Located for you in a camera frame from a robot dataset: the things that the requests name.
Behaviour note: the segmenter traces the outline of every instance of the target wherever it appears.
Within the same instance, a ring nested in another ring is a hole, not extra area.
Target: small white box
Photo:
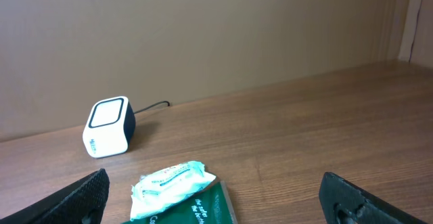
[[[94,158],[124,153],[135,130],[135,116],[125,96],[97,102],[83,132],[87,153]]]

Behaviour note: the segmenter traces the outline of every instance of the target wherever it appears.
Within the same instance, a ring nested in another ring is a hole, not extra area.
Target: wall
[[[178,104],[392,58],[395,5],[0,0],[0,139],[84,124],[117,95]]]
[[[422,0],[411,62],[433,67],[433,0]]]

